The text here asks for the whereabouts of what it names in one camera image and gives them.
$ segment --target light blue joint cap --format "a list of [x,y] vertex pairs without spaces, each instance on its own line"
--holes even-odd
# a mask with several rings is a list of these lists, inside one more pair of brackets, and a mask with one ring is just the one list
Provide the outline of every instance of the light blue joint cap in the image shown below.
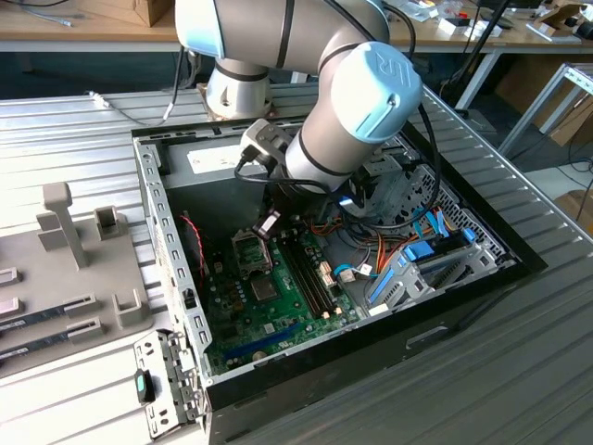
[[381,144],[403,127],[420,105],[423,82],[411,62],[393,46],[357,46],[337,68],[331,98],[347,132],[362,142]]
[[221,25],[214,0],[177,0],[175,28],[179,42],[206,56],[224,58]]

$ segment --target white cable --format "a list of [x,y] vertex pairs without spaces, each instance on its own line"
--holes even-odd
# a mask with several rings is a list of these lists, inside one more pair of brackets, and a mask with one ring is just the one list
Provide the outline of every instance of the white cable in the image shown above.
[[163,123],[165,123],[167,121],[167,119],[169,118],[171,112],[173,111],[173,108],[175,107],[175,104],[173,104],[172,102],[169,103],[169,105],[167,106],[167,109],[165,110],[165,114],[163,114],[163,118],[161,119],[161,121],[159,123],[146,123],[146,122],[142,122],[137,120],[136,118],[133,118],[132,116],[130,116],[128,113],[124,112],[123,110],[115,107],[113,104],[111,104],[111,102],[107,101],[107,99],[105,99],[102,95],[100,95],[99,93],[95,92],[95,91],[89,91],[88,95],[93,99],[93,101],[100,106],[101,108],[106,108],[106,109],[113,109],[114,111],[117,111],[121,116],[123,116],[124,118],[133,121],[139,125],[144,125],[146,127],[158,127],[159,125],[162,125]]

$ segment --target chip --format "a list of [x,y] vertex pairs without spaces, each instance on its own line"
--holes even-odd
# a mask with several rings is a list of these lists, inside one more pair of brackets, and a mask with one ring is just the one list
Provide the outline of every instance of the chip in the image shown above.
[[260,303],[277,299],[279,297],[274,283],[269,275],[263,275],[251,280],[251,289],[256,300]]

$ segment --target workbench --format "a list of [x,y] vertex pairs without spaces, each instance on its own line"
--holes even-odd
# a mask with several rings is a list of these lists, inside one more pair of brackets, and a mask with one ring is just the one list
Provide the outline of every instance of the workbench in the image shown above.
[[[475,5],[463,1],[463,10],[470,17],[475,15]],[[78,12],[72,2],[48,8],[55,15]],[[143,52],[179,49],[175,33],[174,13],[170,10],[152,28],[133,25],[124,21],[83,13],[85,19],[72,19],[69,28],[26,14],[18,6],[0,4],[0,51],[17,53],[33,52]],[[593,41],[581,44],[551,44],[526,29],[531,19],[526,14],[512,18],[515,27],[504,31],[499,38],[489,38],[482,53],[482,62],[460,97],[456,108],[467,109],[484,84],[488,74],[503,54],[593,54]],[[467,37],[448,35],[438,29],[438,21],[423,23],[413,20],[417,34],[416,53],[460,53]],[[390,23],[393,46],[407,51],[410,45],[408,29],[401,21]],[[470,42],[471,52],[476,40]],[[293,82],[304,82],[306,75],[293,76]]]
[[[272,91],[280,114],[306,112],[316,100],[315,86],[274,85]],[[107,100],[157,122],[170,98],[151,92]],[[233,443],[589,442],[593,240],[428,90],[424,104],[443,156],[548,269],[454,338]],[[183,91],[168,124],[206,118],[199,95]],[[410,120],[424,132],[418,115]],[[41,184],[69,182],[75,219],[116,205],[132,226],[154,328],[167,327],[131,128],[87,96],[0,102],[0,235],[35,229]],[[2,442],[149,443],[133,382],[131,345],[142,336],[0,380]],[[203,436],[191,426],[160,443],[195,445]]]

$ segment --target red wire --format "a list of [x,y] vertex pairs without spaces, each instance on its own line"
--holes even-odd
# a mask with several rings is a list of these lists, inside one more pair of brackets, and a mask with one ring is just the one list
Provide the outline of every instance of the red wire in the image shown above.
[[194,231],[194,234],[196,234],[196,238],[197,238],[197,245],[200,249],[200,286],[202,286],[202,284],[204,283],[204,248],[202,247],[202,238],[200,237],[200,233],[197,231],[197,227],[194,225],[194,223],[192,222],[192,220],[190,220],[189,218],[183,216],[183,215],[179,215],[179,217],[184,220],[186,223],[189,224],[189,226],[192,228],[192,230]]

